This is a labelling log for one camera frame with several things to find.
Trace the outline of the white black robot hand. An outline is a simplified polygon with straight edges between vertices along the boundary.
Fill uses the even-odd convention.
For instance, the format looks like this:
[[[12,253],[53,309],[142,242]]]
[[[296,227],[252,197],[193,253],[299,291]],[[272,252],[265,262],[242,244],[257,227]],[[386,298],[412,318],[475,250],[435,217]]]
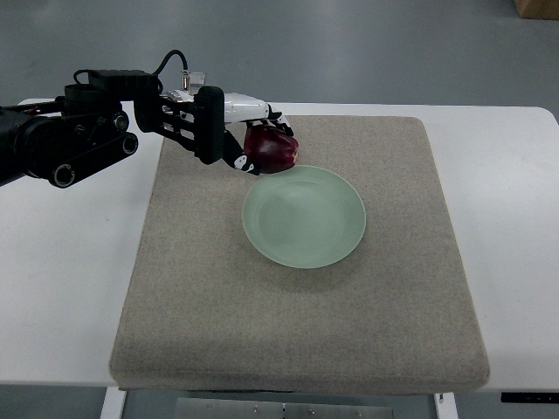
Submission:
[[[196,94],[184,90],[165,93],[164,112],[174,118],[164,128],[165,136],[209,165],[224,161],[229,167],[251,175],[261,175],[244,151],[245,133],[254,125],[276,127],[285,134],[293,130],[286,116],[269,103],[240,93],[223,93],[208,86]]]

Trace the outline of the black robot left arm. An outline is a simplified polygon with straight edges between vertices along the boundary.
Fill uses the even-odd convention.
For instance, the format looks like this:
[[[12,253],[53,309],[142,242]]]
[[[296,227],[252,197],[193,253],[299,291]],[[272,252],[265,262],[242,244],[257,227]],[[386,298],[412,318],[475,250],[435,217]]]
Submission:
[[[123,103],[130,101],[143,133],[177,142],[202,163],[224,157],[224,92],[203,86],[183,103],[163,96],[159,75],[168,52],[153,72],[91,70],[55,100],[1,109],[1,183],[23,176],[64,189],[133,155],[138,137],[129,132]]]

